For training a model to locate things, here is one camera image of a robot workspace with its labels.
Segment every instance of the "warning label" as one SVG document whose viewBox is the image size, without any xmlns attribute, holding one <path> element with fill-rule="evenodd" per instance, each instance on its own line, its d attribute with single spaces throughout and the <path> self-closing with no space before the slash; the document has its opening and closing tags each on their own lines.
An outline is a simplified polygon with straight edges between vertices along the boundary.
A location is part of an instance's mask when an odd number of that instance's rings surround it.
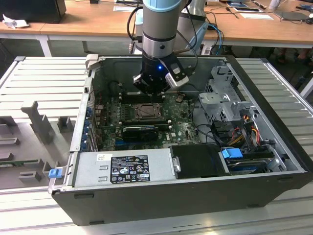
<svg viewBox="0 0 313 235">
<path fill-rule="evenodd" d="M 112 157 L 112 184 L 150 181 L 147 155 Z"/>
</svg>

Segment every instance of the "floor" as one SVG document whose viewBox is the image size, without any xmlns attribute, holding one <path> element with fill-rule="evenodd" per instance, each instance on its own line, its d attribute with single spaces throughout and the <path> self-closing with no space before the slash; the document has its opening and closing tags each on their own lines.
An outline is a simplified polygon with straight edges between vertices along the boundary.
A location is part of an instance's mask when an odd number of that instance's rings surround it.
<svg viewBox="0 0 313 235">
<path fill-rule="evenodd" d="M 88 42 L 88 48 L 91 53 L 100 55 L 128 55 L 129 43 L 120 42 Z M 40 43 L 36 40 L 19 40 L 19 39 L 2 39 L 0 43 L 0 77 L 4 74 L 6 69 L 10 66 L 16 56 L 43 56 Z M 268 48 L 255 47 L 252 52 L 251 49 L 245 47 L 233 47 L 235 55 L 242 58 L 260 58 L 266 57 Z M 83 51 L 83 45 L 80 41 L 51 41 L 51 51 L 53 56 L 86 56 L 87 53 Z M 297 64 L 293 60 L 293 54 L 296 49 L 287 50 L 287 63 L 280 65 L 275 62 L 275 55 L 278 50 L 275 49 L 274 54 L 269 58 L 271 64 L 294 86 L 297 79 L 303 75 L 306 67 Z M 307 99 L 313 103 L 313 95 Z"/>
</svg>

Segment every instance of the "computer case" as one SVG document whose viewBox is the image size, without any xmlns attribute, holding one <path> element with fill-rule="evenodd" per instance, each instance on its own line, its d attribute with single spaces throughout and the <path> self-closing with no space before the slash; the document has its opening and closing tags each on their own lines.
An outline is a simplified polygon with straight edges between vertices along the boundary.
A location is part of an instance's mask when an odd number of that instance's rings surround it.
<svg viewBox="0 0 313 235">
<path fill-rule="evenodd" d="M 15 20 L 57 24 L 66 12 L 64 0 L 0 0 L 2 14 Z"/>
</svg>

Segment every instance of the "green circuit board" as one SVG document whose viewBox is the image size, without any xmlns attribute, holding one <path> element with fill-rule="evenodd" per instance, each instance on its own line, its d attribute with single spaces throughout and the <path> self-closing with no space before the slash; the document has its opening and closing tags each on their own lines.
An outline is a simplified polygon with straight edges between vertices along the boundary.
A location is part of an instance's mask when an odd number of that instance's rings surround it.
<svg viewBox="0 0 313 235">
<path fill-rule="evenodd" d="M 173 144 L 197 144 L 200 143 L 198 135 L 194 131 L 190 117 L 190 104 L 188 100 L 177 102 L 177 94 L 166 94 L 162 103 L 127 104 L 122 103 L 118 97 L 112 97 L 105 105 L 104 122 L 100 126 L 102 131 L 102 151 L 132 150 L 168 148 Z M 149 142 L 125 142 L 122 131 L 124 122 L 136 120 L 136 108 L 144 105 L 159 107 L 158 120 L 171 120 L 171 129 L 159 130 L 156 141 Z"/>
</svg>

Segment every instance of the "blue drive latch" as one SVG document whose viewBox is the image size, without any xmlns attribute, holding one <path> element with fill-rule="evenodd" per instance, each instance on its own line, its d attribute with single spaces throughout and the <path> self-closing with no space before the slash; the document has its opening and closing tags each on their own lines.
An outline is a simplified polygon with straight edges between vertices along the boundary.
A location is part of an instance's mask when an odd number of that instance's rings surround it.
<svg viewBox="0 0 313 235">
<path fill-rule="evenodd" d="M 226 148 L 222 151 L 224 158 L 242 158 L 243 154 L 238 148 Z"/>
<path fill-rule="evenodd" d="M 48 177 L 49 179 L 62 178 L 62 169 L 51 169 Z"/>
</svg>

